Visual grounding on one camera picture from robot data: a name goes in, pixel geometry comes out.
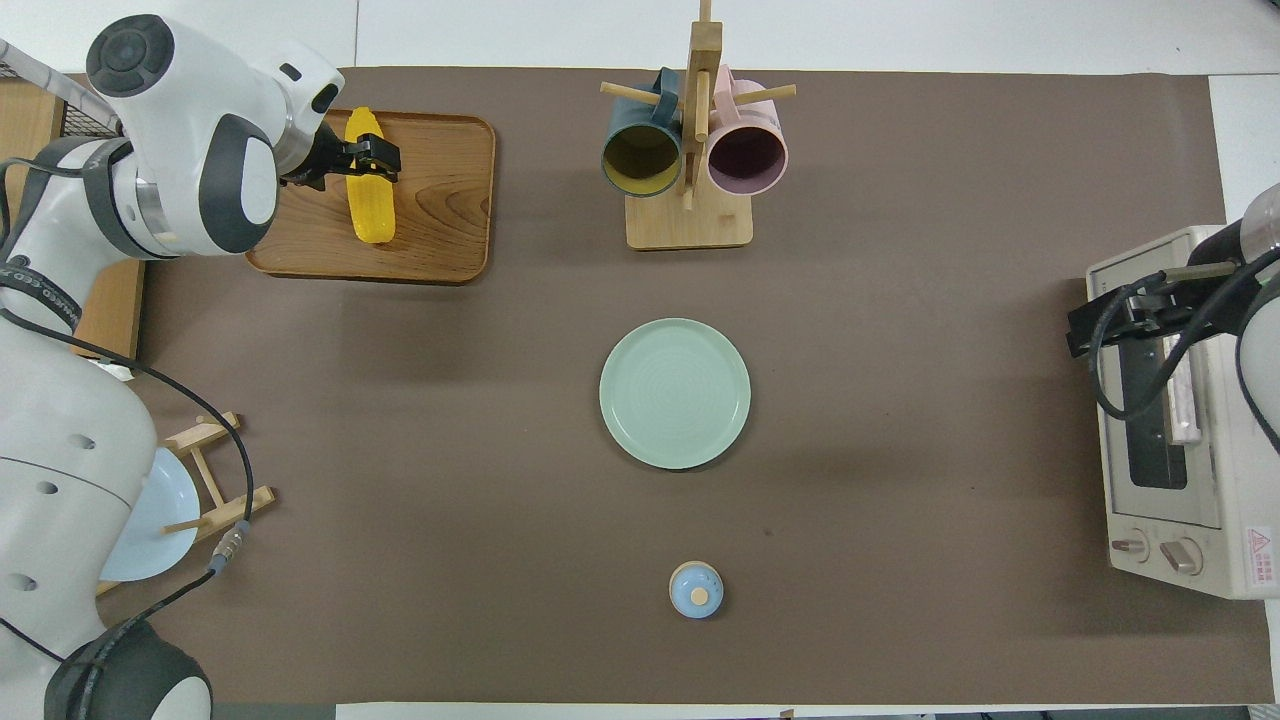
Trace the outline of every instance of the warning label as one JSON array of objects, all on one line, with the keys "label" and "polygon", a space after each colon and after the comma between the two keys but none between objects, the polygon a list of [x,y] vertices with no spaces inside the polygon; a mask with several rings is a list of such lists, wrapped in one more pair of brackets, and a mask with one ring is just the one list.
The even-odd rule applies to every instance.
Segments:
[{"label": "warning label", "polygon": [[1244,529],[1244,546],[1249,555],[1249,587],[1270,588],[1276,584],[1274,568],[1274,544],[1271,528],[1251,527]]}]

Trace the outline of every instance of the green plate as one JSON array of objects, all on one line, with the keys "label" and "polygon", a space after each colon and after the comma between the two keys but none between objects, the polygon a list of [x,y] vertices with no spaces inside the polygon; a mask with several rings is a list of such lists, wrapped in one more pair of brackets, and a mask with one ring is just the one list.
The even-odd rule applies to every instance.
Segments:
[{"label": "green plate", "polygon": [[600,413],[636,460],[682,470],[733,445],[751,406],[737,348],[714,328],[684,318],[645,323],[604,361]]}]

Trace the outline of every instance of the pink mug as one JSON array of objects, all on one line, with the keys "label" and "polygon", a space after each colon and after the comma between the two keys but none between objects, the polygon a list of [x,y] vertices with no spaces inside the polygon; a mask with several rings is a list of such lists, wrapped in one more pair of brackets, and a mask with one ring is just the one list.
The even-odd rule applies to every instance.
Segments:
[{"label": "pink mug", "polygon": [[735,105],[733,96],[764,90],[749,79],[733,79],[728,65],[716,74],[707,170],[712,182],[730,195],[759,195],[787,169],[787,143],[782,140],[773,100]]}]

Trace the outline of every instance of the mug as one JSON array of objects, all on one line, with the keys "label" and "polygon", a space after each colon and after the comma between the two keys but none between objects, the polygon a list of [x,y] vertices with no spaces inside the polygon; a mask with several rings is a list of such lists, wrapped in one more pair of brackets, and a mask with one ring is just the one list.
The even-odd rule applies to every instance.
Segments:
[{"label": "mug", "polygon": [[764,90],[749,79],[733,79],[728,65],[716,74],[707,174],[730,195],[759,195],[782,178],[787,169],[787,143],[778,124],[773,100],[735,105],[733,96]]},{"label": "mug", "polygon": [[649,105],[628,97],[613,101],[600,168],[613,187],[634,197],[663,192],[680,177],[680,78],[663,68],[652,90],[660,99]]}]

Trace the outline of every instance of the white table surface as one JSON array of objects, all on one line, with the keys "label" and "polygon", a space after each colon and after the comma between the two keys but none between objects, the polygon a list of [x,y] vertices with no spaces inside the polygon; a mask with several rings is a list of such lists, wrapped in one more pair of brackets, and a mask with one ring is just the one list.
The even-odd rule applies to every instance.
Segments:
[{"label": "white table surface", "polygon": [[[678,68],[696,12],[696,0],[0,0],[0,37],[64,72],[83,72],[93,36],[134,13],[186,22],[248,56],[296,38],[338,67]],[[1266,0],[717,0],[713,19],[724,22],[726,61],[741,68],[1212,76],[1226,217],[1238,219],[1249,200],[1280,182],[1280,9]],[[1267,618],[1280,691],[1280,601],[1267,602]],[[575,707],[584,717],[626,720],[785,710],[375,703],[342,706],[338,717],[564,717]],[[796,710],[829,716],[973,708]]]}]

